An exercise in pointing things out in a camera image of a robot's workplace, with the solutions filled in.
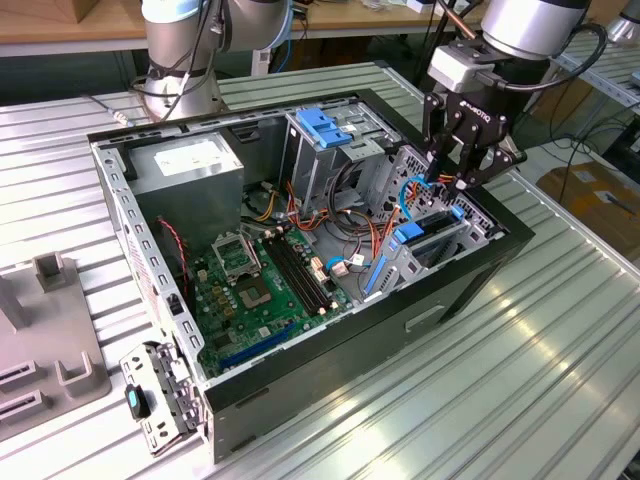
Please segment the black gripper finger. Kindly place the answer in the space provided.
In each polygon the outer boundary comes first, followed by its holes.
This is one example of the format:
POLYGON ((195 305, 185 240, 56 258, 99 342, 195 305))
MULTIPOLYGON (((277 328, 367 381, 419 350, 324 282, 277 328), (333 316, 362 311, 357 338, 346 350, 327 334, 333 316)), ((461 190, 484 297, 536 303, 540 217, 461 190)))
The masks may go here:
POLYGON ((498 145, 486 149, 464 145, 460 152, 454 190, 461 192, 483 185, 526 159, 524 152, 498 145))
POLYGON ((422 135, 429 167, 425 179, 435 182, 449 160, 450 131, 446 97, 435 92, 426 94, 423 103, 422 135))

